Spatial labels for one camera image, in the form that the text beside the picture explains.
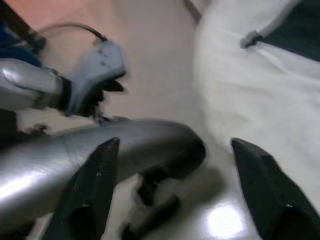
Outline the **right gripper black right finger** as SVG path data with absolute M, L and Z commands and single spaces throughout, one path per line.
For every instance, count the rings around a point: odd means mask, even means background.
M 318 240 L 320 216 L 274 157 L 240 138 L 230 142 L 243 196 L 263 240 Z

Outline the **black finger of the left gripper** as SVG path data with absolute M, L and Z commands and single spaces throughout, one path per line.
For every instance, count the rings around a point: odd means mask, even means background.
M 118 81 L 110 79 L 104 82 L 103 90 L 106 92 L 122 93 L 125 91 L 125 88 Z

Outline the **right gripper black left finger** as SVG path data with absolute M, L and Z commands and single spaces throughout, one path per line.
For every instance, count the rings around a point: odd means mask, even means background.
M 100 144 L 67 183 L 43 240 L 102 238 L 116 186 L 120 139 Z

